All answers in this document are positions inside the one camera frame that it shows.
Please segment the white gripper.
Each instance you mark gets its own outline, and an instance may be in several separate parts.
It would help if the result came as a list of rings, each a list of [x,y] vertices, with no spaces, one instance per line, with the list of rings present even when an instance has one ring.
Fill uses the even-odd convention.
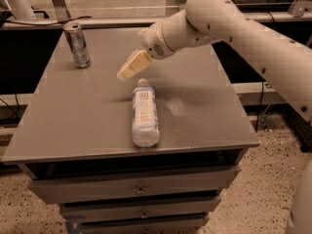
[[[119,80],[128,80],[151,65],[152,58],[165,59],[176,53],[163,34],[163,22],[157,21],[139,32],[142,47],[134,50],[117,72]]]

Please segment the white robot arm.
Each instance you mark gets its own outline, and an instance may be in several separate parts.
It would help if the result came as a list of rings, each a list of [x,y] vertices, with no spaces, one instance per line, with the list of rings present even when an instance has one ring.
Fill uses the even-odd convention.
[[[143,49],[120,68],[124,81],[177,51],[223,41],[308,123],[312,123],[312,49],[248,19],[231,0],[187,0],[185,9],[140,33]]]

